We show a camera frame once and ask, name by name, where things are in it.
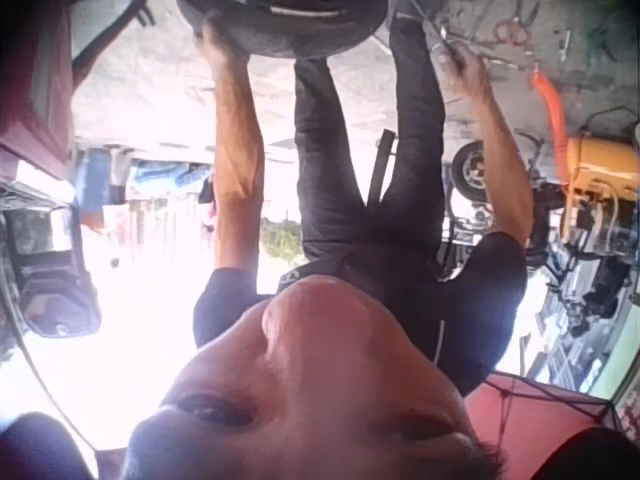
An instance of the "tree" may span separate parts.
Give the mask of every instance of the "tree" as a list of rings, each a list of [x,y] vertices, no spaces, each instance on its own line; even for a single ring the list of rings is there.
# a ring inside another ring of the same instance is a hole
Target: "tree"
[[[268,218],[260,220],[260,245],[270,256],[281,258],[289,264],[301,264],[302,227],[292,220],[272,222]]]

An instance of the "person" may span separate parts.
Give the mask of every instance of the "person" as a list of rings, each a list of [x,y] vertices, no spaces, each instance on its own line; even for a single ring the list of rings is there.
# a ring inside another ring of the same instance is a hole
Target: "person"
[[[256,293],[265,154],[247,64],[220,19],[199,48],[216,77],[215,270],[194,309],[199,347],[129,442],[125,478],[498,478],[463,398],[503,355],[526,288],[532,193],[482,61],[437,54],[475,113],[494,211],[452,281],[436,279],[444,104],[422,17],[390,23],[399,143],[378,208],[358,192],[327,60],[295,63],[303,250]]]

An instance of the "red tent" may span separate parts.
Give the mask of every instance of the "red tent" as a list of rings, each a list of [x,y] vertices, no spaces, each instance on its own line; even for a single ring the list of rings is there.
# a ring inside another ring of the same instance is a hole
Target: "red tent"
[[[505,451],[505,478],[510,480],[532,478],[584,430],[601,426],[621,431],[610,401],[506,373],[493,373],[466,404],[480,440]]]

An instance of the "black pants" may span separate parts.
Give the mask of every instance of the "black pants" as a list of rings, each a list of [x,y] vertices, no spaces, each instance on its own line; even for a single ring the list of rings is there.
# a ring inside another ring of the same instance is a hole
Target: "black pants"
[[[399,140],[391,184],[375,213],[367,211],[358,190],[326,59],[295,64],[298,197],[310,260],[356,245],[400,247],[434,258],[440,245],[442,94],[419,22],[395,19],[390,46],[398,76]]]

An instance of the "wheel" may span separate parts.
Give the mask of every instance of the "wheel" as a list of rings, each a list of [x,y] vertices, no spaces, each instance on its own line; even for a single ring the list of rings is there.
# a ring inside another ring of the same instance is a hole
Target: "wheel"
[[[484,183],[484,149],[481,141],[468,143],[451,162],[453,184],[467,200],[486,202]]]
[[[382,25],[388,0],[177,0],[196,33],[211,11],[248,53],[327,57],[355,47]]]

